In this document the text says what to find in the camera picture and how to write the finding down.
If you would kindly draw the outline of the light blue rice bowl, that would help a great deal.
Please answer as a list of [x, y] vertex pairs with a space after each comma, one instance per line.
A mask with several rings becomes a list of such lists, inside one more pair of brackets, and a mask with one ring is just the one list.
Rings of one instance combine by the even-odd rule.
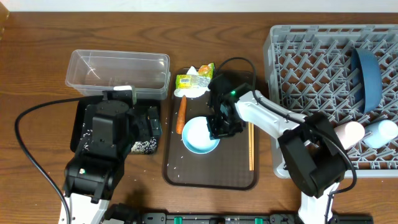
[[184, 146], [195, 154], [208, 154], [216, 149], [220, 143], [219, 139], [210, 136], [208, 121], [205, 116], [197, 116], [190, 119], [182, 131]]

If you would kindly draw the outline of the orange carrot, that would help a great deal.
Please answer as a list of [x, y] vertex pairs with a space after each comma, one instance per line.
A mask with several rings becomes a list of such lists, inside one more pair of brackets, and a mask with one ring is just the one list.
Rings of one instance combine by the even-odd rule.
[[186, 109], [187, 109], [187, 97], [183, 96], [180, 102], [179, 111], [177, 113], [177, 122], [176, 122], [177, 134], [182, 134], [183, 128], [185, 126]]

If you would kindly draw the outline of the white napkin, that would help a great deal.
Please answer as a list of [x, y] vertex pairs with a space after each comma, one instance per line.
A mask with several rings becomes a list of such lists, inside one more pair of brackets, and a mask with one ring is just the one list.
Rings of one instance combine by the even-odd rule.
[[[198, 75], [197, 74], [198, 70], [194, 66], [191, 66], [182, 75]], [[199, 96], [204, 95], [206, 91], [209, 91], [208, 87], [193, 88], [193, 89], [176, 89], [176, 85], [175, 85], [174, 95], [176, 97], [180, 97], [180, 98], [182, 98], [183, 96], [186, 96], [187, 98], [198, 98]]]

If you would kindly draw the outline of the orange snack wrapper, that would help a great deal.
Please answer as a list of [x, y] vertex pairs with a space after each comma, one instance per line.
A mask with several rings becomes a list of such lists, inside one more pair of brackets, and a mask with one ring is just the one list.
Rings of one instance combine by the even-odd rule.
[[209, 63], [208, 65], [202, 65], [197, 71], [197, 74], [201, 77], [205, 77], [211, 80], [213, 78], [214, 69], [215, 69], [214, 63]]

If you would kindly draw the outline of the green snack wrapper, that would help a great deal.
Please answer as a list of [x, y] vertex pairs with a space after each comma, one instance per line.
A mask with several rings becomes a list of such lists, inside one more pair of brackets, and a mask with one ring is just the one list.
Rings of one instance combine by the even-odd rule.
[[176, 77], [176, 89], [193, 89], [193, 88], [204, 88], [210, 83], [208, 77], [200, 75], [177, 75]]

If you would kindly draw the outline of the small pink cup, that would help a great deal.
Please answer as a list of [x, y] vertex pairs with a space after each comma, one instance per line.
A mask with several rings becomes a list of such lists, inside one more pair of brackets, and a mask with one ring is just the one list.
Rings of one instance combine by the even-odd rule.
[[356, 121], [350, 121], [348, 123], [339, 125], [334, 128], [334, 131], [337, 134], [342, 146], [346, 150], [362, 140], [365, 135], [365, 128]]

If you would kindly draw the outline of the dark blue plate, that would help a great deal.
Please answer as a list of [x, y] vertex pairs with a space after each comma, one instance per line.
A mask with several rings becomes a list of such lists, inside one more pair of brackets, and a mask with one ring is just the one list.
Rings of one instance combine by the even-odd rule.
[[351, 73], [354, 87], [361, 88], [354, 94], [356, 102], [363, 100], [361, 113], [376, 109], [382, 99], [382, 78], [377, 57], [368, 49], [356, 48], [351, 54]]

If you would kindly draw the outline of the small blue cup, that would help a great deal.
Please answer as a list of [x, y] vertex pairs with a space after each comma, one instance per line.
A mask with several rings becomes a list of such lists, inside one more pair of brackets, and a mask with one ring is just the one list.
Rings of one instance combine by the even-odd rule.
[[373, 149], [379, 149], [397, 137], [397, 125], [388, 119], [366, 126], [365, 131], [371, 135], [364, 143]]

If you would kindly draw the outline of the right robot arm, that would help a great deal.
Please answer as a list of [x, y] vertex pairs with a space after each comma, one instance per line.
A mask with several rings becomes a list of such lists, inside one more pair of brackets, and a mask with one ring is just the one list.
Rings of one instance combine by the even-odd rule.
[[298, 215], [304, 223], [329, 223], [331, 204], [350, 161], [332, 124], [322, 113], [306, 116], [268, 100], [248, 83], [235, 86], [219, 75], [210, 81], [207, 118], [210, 138], [242, 132], [252, 123], [277, 140], [290, 178], [303, 199]]

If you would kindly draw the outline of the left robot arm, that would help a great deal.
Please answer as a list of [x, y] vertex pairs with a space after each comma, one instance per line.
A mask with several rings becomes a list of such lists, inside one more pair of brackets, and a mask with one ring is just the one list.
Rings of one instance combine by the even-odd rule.
[[79, 100], [65, 168], [66, 204], [60, 223], [101, 223], [136, 142], [159, 139], [160, 101], [131, 90], [108, 90]]

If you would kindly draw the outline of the black waste tray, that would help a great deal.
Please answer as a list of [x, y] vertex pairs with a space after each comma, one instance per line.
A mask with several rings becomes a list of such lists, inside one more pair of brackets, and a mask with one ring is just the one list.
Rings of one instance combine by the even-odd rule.
[[92, 144], [103, 143], [126, 146], [131, 154], [153, 154], [161, 135], [160, 101], [91, 96], [78, 103], [70, 149], [89, 151]]

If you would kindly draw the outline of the grey dishwasher rack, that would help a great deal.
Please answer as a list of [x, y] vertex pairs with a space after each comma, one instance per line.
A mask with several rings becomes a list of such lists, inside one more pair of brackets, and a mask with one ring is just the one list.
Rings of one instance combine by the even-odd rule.
[[[377, 59], [382, 98], [362, 113], [351, 68], [354, 49], [369, 50]], [[357, 121], [363, 126], [397, 121], [397, 26], [276, 25], [263, 46], [270, 99], [296, 113], [322, 112], [336, 126]]]

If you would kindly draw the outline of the cooked white rice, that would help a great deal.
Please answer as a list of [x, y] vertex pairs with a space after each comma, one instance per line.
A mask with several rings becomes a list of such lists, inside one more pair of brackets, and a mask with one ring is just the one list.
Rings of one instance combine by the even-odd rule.
[[[159, 105], [136, 105], [136, 106], [158, 106]], [[154, 154], [158, 148], [158, 140], [151, 139], [150, 141], [140, 142], [135, 140], [135, 136], [133, 133], [133, 121], [134, 121], [134, 106], [133, 109], [128, 111], [129, 118], [129, 131], [130, 137], [134, 143], [132, 144], [131, 154]], [[94, 107], [93, 105], [85, 105], [80, 103], [78, 105], [78, 109], [76, 111], [75, 123], [72, 132], [72, 138], [70, 141], [70, 149], [72, 152], [75, 152], [78, 149], [78, 144], [84, 138], [89, 138], [92, 136], [93, 128], [92, 122], [88, 119], [89, 116], [94, 115]]]

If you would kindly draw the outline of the brown serving tray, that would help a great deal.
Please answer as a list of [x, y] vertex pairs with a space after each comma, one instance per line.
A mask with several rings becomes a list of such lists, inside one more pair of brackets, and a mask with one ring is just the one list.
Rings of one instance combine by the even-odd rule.
[[181, 135], [175, 132], [180, 98], [171, 96], [165, 135], [165, 152], [162, 176], [175, 186], [205, 187], [214, 189], [250, 190], [258, 182], [258, 158], [250, 168], [249, 130], [231, 138], [220, 140], [218, 146], [206, 154], [195, 154], [183, 144]]

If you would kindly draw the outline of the clear plastic bin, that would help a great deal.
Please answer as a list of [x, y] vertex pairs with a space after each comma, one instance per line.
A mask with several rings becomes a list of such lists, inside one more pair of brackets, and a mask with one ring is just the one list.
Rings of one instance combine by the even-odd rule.
[[138, 99], [164, 100], [170, 83], [167, 54], [111, 50], [74, 50], [65, 84], [84, 96], [116, 86], [133, 86]]

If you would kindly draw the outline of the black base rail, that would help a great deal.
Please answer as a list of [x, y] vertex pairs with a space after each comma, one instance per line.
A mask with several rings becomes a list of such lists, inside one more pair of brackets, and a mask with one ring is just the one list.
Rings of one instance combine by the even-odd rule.
[[103, 223], [137, 224], [299, 224], [303, 223], [298, 215], [167, 215], [164, 213], [145, 213], [138, 220], [104, 220]]

